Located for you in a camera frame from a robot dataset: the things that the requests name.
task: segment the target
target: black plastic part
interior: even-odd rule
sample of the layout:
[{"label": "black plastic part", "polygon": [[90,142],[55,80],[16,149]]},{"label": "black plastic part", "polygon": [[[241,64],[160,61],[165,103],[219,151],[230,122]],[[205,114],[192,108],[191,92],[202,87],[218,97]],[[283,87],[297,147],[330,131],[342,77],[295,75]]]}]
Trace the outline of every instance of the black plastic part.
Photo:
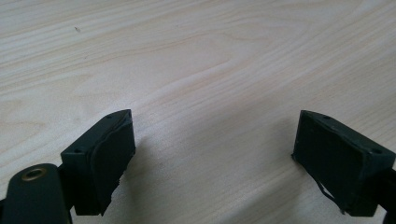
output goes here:
[{"label": "black plastic part", "polygon": [[3,210],[3,224],[72,223],[53,164],[38,164],[14,175]]},{"label": "black plastic part", "polygon": [[292,157],[341,211],[353,217],[374,215],[380,174],[391,170],[395,161],[392,151],[310,111],[301,112]]},{"label": "black plastic part", "polygon": [[111,194],[135,152],[130,110],[99,120],[61,153],[64,186],[77,215],[104,214]]}]

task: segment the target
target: screw hole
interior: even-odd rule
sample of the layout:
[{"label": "screw hole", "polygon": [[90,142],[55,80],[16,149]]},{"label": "screw hole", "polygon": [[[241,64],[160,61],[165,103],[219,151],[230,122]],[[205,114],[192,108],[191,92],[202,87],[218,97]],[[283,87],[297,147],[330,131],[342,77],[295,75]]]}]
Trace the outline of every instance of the screw hole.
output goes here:
[{"label": "screw hole", "polygon": [[22,176],[22,180],[24,180],[24,181],[35,180],[35,179],[38,179],[39,177],[43,176],[46,172],[47,172],[47,170],[44,168],[35,168],[33,170],[26,172]]},{"label": "screw hole", "polygon": [[77,147],[77,148],[75,148],[74,152],[75,153],[82,153],[83,149],[84,149],[84,147]]},{"label": "screw hole", "polygon": [[382,151],[378,148],[373,148],[370,150],[370,152],[374,153],[374,154],[382,154]]}]

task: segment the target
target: metal ring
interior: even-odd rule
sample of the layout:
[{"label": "metal ring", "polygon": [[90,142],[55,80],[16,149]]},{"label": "metal ring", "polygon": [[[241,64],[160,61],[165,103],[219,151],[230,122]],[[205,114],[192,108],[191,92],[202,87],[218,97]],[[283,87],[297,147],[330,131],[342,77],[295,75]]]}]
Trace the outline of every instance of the metal ring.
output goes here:
[{"label": "metal ring", "polygon": [[46,169],[38,167],[33,170],[30,170],[23,174],[22,180],[23,181],[32,181],[40,178],[41,176],[45,175],[47,172]]}]

